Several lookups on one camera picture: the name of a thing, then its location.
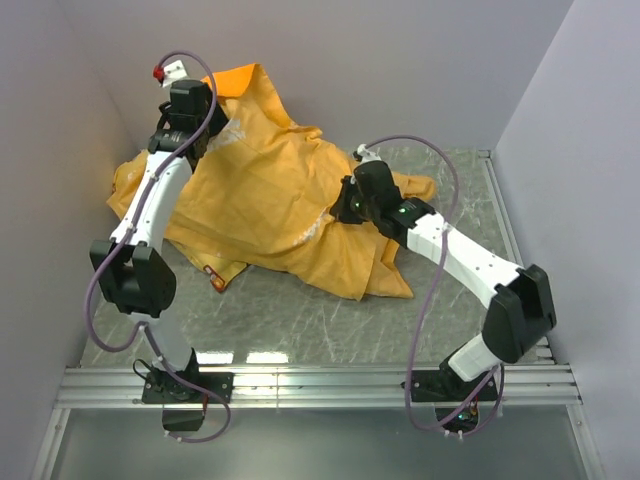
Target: marble floor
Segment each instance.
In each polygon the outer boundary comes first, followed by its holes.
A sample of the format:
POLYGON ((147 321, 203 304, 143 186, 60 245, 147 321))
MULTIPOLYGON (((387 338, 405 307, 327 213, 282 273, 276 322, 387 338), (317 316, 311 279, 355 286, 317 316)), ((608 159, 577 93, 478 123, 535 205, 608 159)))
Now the marble floor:
MULTIPOLYGON (((476 151, 449 152, 461 181, 456 227, 495 254, 507 249, 486 180, 484 160, 476 151)), ((451 175, 442 161, 424 148, 380 149, 392 169, 436 179, 439 193, 431 203, 446 208, 452 196, 451 175)), ((435 271, 428 260, 400 251, 396 264, 414 291, 413 299, 368 296, 361 302, 340 299, 305 285, 293 275, 249 267, 228 290, 217 293, 208 277, 171 245, 163 247, 178 277, 178 293, 166 312, 177 319, 204 363, 399 363, 405 362, 416 314, 435 271)), ((452 277, 445 275, 427 316, 417 359, 437 364, 480 331, 485 310, 452 277)), ((102 302, 96 329, 110 344, 129 335, 129 320, 102 302)), ((83 366, 129 366, 148 359, 139 338, 126 352, 108 354, 89 343, 83 366)), ((527 361, 535 360, 533 356, 527 361)))

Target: white wall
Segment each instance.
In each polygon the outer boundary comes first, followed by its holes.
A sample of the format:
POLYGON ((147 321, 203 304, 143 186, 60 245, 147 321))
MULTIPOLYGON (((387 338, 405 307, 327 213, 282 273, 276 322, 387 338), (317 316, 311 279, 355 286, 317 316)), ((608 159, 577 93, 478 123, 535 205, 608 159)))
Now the white wall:
POLYGON ((611 479, 640 477, 640 3, 576 0, 497 147, 611 479))
POLYGON ((114 165, 133 153, 53 0, 0 15, 0 478, 28 478, 65 364, 77 361, 89 245, 114 165))
POLYGON ((292 117, 343 147, 413 132, 488 148, 571 0, 60 3, 139 146, 165 100, 152 66, 183 47, 216 70, 263 63, 292 117))

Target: purple cable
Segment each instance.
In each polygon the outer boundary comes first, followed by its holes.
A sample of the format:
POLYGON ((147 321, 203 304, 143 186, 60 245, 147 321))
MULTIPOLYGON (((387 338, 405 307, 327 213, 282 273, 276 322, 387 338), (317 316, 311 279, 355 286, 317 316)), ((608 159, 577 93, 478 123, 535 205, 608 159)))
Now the purple cable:
POLYGON ((140 194, 140 200, 138 201, 138 205, 135 211, 133 212, 133 216, 131 218, 131 226, 129 229, 127 229, 127 233, 124 235, 122 240, 120 240, 120 242, 115 246, 115 248, 111 251, 111 253, 107 255, 107 258, 104 259, 104 261, 100 264, 100 266, 96 269, 95 273, 91 277, 91 280, 89 280, 89 285, 87 287, 87 291, 85 293, 84 302, 83 302, 84 323, 87 329, 87 333, 89 334, 89 337, 91 338, 91 340, 96 345, 98 345, 98 347, 100 347, 102 350, 105 350, 110 353, 122 352, 123 350, 126 350, 127 348, 129 348, 131 344, 133 344, 136 338, 136 335, 138 334, 138 330, 143 325, 143 323, 138 322, 133 327, 133 330, 131 331, 131 335, 129 336, 129 339, 124 344, 119 345, 117 347, 107 345, 100 339, 100 337, 98 337, 98 334, 96 333, 95 328, 93 326, 93 318, 91 316, 91 297, 93 296, 93 292, 104 271, 107 269, 107 267, 116 257, 116 255, 118 255, 118 253, 122 250, 122 248, 124 248, 124 246, 127 244, 129 239, 133 235, 133 232, 135 231, 135 228, 138 225, 138 221, 140 220, 140 216, 142 215, 142 210, 144 209, 144 206, 147 202, 147 199, 149 198, 149 194, 151 193, 151 190, 155 182, 160 178, 160 175, 162 174, 164 169, 167 168, 167 166, 171 162, 173 162, 176 158, 178 158, 187 148, 189 148, 189 146, 195 140, 198 139, 198 137, 202 134, 202 132, 204 132, 204 130, 209 125, 209 121, 213 117, 213 111, 216 106, 215 99, 217 98, 217 90, 216 90, 216 82, 215 82, 215 79, 213 78, 213 73, 211 72, 211 69, 205 63, 205 61, 202 58, 200 58, 198 55, 186 50, 175 50, 173 52, 166 54, 164 57, 162 57, 162 59, 158 62, 158 65, 162 66, 169 58, 174 57, 176 55, 185 55, 187 57, 191 57, 195 61, 197 61, 200 64, 200 66, 202 66, 205 73, 209 77, 209 81, 211 82, 211 90, 213 92, 214 102, 212 102, 211 107, 207 112, 207 116, 202 122, 202 125, 200 125, 200 127, 194 132, 194 134, 191 135, 182 145, 180 145, 175 151, 171 152, 171 154, 155 170, 154 176, 151 178, 149 183, 147 183, 144 190, 140 194))
POLYGON ((149 181, 149 183, 147 183, 147 185, 145 186, 144 190, 140 194, 140 200, 138 201, 138 205, 136 206, 136 209, 133 212, 133 215, 132 215, 132 218, 131 218, 131 224, 130 224, 129 228, 127 229, 127 232, 123 236, 122 240, 120 240, 120 242, 115 246, 115 248, 109 253, 109 255, 107 255, 107 257, 104 259, 104 261, 96 269, 95 273, 91 277, 91 280, 89 280, 89 285, 87 287, 87 291, 86 291, 85 297, 84 297, 84 303, 83 303, 83 314, 84 315, 83 316, 84 316, 85 326, 87 328, 87 332, 88 332, 89 337, 91 338, 91 340, 96 345, 98 345, 98 347, 100 347, 101 349, 103 349, 103 350, 105 350, 107 352, 110 352, 110 353, 121 352, 121 351, 126 350, 127 348, 129 348, 131 346, 131 344, 133 344, 138 331, 141 328, 143 328, 144 331, 145 331, 145 335, 147 337, 147 340, 149 341, 149 345, 151 346, 151 349, 153 350, 153 353, 158 357, 158 359, 160 359, 160 363, 162 364, 162 366, 164 367, 166 372, 169 374, 169 376, 171 376, 175 381, 181 383, 185 387, 191 388, 191 389, 196 390, 198 392, 201 392, 201 393, 207 395, 209 398, 212 398, 212 399, 214 399, 217 402, 222 404, 222 406, 226 410, 227 419, 226 419, 224 425, 222 426, 222 428, 220 428, 220 430, 218 430, 213 435, 210 435, 210 436, 204 437, 204 438, 200 438, 200 439, 191 439, 191 438, 180 437, 179 435, 176 435, 174 433, 169 434, 171 437, 177 439, 178 441, 182 441, 182 442, 185 442, 185 443, 204 443, 204 442, 208 442, 209 440, 214 440, 214 439, 218 438, 229 427, 229 424, 231 423, 231 409, 229 408, 229 404, 227 402, 225 402, 224 399, 221 398, 219 395, 216 395, 214 392, 211 392, 211 391, 209 391, 209 390, 207 390, 205 388, 202 388, 202 387, 200 387, 198 385, 195 385, 195 384, 193 384, 191 382, 188 382, 187 380, 185 380, 183 378, 180 378, 176 374, 176 372, 174 372, 172 370, 171 366, 169 365, 169 362, 167 362, 164 359, 164 357, 162 355, 162 352, 160 351, 160 348, 158 347, 158 344, 155 341, 155 338, 153 338, 153 335, 152 335, 151 331, 147 328, 149 326, 149 324, 147 322, 138 322, 134 326, 133 330, 131 331, 131 335, 129 336, 129 339, 124 344, 119 345, 117 347, 113 347, 111 345, 107 345, 106 343, 104 343, 100 339, 100 337, 98 337, 98 334, 96 333, 95 328, 93 326, 93 319, 92 319, 92 316, 91 316, 91 297, 93 296, 93 292, 94 292, 94 290, 95 290, 95 288, 96 288, 96 286, 98 284, 98 281, 100 280, 100 277, 103 275, 104 271, 109 266, 109 264, 113 261, 113 259, 116 257, 116 255, 118 255, 118 253, 124 248, 124 246, 127 244, 127 242, 133 236, 133 233, 135 232, 136 226, 138 225, 138 221, 140 220, 140 217, 142 215, 142 211, 144 210, 144 206, 145 206, 145 204, 146 204, 146 202, 147 202, 147 200, 149 198, 149 195, 151 193, 151 190, 153 189, 153 186, 154 186, 155 182, 158 181, 158 179, 160 178, 160 175, 162 174, 162 172, 164 172, 165 168, 167 168, 167 166, 169 166, 169 164, 171 164, 171 162, 173 162, 176 158, 181 156, 181 154, 184 153, 184 151, 187 148, 189 148, 189 146, 195 140, 197 140, 198 137, 200 137, 200 135, 202 135, 204 130, 208 127, 209 122, 211 121, 211 118, 213 117, 213 112, 215 110, 216 98, 218 97, 218 92, 216 90, 216 81, 215 81, 215 78, 213 77, 213 73, 211 72, 211 69, 209 68, 209 66, 205 63, 205 61, 201 57, 199 57, 195 53, 189 52, 187 50, 174 50, 173 52, 170 52, 170 53, 166 54, 158 62, 158 65, 162 66, 169 58, 174 57, 176 55, 184 55, 184 56, 187 56, 187 57, 191 57, 195 61, 197 61, 200 64, 200 66, 204 69, 204 71, 207 74, 207 76, 209 77, 209 81, 211 83, 211 90, 212 90, 212 93, 213 93, 213 96, 212 96, 213 102, 211 103, 209 111, 207 112, 207 115, 206 115, 204 121, 202 122, 202 125, 200 125, 200 127, 193 133, 193 135, 191 135, 182 145, 180 145, 175 151, 171 152, 169 154, 169 156, 167 156, 167 158, 153 172, 153 176, 151 177, 151 180, 149 181))
POLYGON ((224 422, 224 424, 222 425, 222 427, 220 427, 220 429, 212 434, 209 435, 208 437, 202 437, 202 438, 189 438, 189 437, 182 437, 176 433, 169 433, 168 435, 172 438, 175 438, 176 440, 178 440, 179 442, 183 442, 183 443, 206 443, 209 442, 211 440, 215 440, 216 438, 218 438, 220 435, 222 435, 227 428, 229 427, 229 424, 231 423, 231 408, 229 408, 229 404, 227 402, 224 401, 224 399, 222 397, 220 397, 219 395, 217 395, 216 393, 207 390, 206 388, 202 388, 199 385, 196 385, 195 383, 191 383, 187 380, 185 380, 184 378, 180 378, 172 369, 171 366, 169 365, 169 362, 167 362, 167 360, 162 356, 162 352, 160 351, 160 347, 158 347, 158 343, 156 342, 155 338, 153 338, 153 334, 151 333, 151 331, 148 328, 145 328, 144 330, 145 336, 147 337, 147 341, 149 342, 149 345, 151 346, 151 350, 153 350, 153 353, 158 357, 158 359, 160 360, 160 363, 162 364, 162 366, 164 367, 164 369, 166 370, 166 372, 169 374, 169 376, 171 378, 173 378, 176 382, 181 383, 182 385, 184 385, 187 388, 191 388, 192 390, 196 390, 200 393, 203 393, 204 395, 208 396, 209 398, 215 400, 218 403, 221 403, 222 406, 224 407, 227 415, 226 415, 226 420, 224 422))
MULTIPOLYGON (((391 140, 413 140, 413 141, 422 143, 423 145, 426 145, 427 147, 435 151, 442 158, 442 160, 444 160, 444 162, 447 164, 447 166, 449 167, 449 170, 451 171, 451 175, 453 176, 453 199, 451 200, 451 205, 449 206, 449 210, 445 215, 443 215, 443 217, 445 222, 447 224, 450 224, 451 219, 453 217, 453 212, 455 211, 458 205, 458 199, 460 195, 460 180, 458 178, 458 172, 455 166, 453 165, 453 162, 449 158, 449 156, 444 151, 442 151, 437 145, 431 143, 429 140, 426 140, 424 138, 421 138, 415 135, 390 135, 388 137, 383 137, 374 142, 367 144, 366 148, 372 148, 383 142, 388 142, 391 140)), ((438 267, 436 268, 436 273, 433 277, 433 281, 431 282, 431 287, 429 288, 429 290, 427 291, 427 294, 425 295, 424 302, 422 303, 422 307, 420 308, 420 313, 418 314, 418 319, 416 322, 417 323, 416 331, 413 335, 413 338, 411 339, 411 348, 409 349, 409 360, 407 361, 407 374, 405 376, 405 389, 404 389, 404 404, 407 410, 407 415, 409 416, 409 420, 411 421, 412 425, 418 430, 423 430, 423 431, 432 431, 432 430, 443 428, 445 424, 447 424, 448 422, 453 420, 457 415, 459 415, 460 412, 464 410, 464 408, 471 401, 473 401, 473 399, 476 397, 476 395, 478 395, 480 390, 482 390, 482 388, 489 382, 489 380, 495 374, 498 368, 498 367, 492 368, 485 375, 485 377, 478 384, 478 386, 467 396, 467 398, 464 399, 462 403, 453 412, 451 412, 449 415, 447 415, 445 418, 443 418, 439 422, 434 423, 433 425, 422 425, 418 423, 418 421, 413 416, 413 411, 411 410, 411 386, 413 384, 412 372, 415 365, 416 353, 418 350, 418 341, 420 340, 420 333, 422 332, 422 328, 424 327, 427 310, 431 305, 431 301, 433 300, 433 296, 435 294, 436 288, 440 283, 440 279, 442 278, 442 274, 444 272, 444 266, 447 260, 448 248, 449 248, 449 229, 443 228, 440 260, 438 261, 438 267)), ((495 405, 493 406, 491 413, 489 414, 489 416, 484 422, 478 425, 471 432, 463 434, 463 436, 469 436, 469 435, 472 435, 473 433, 477 433, 478 431, 482 430, 493 419, 493 417, 495 417, 495 414, 498 411, 498 407, 502 402, 502 395, 504 393, 504 366, 501 366, 500 373, 501 373, 500 391, 498 392, 498 398, 496 400, 495 405)))

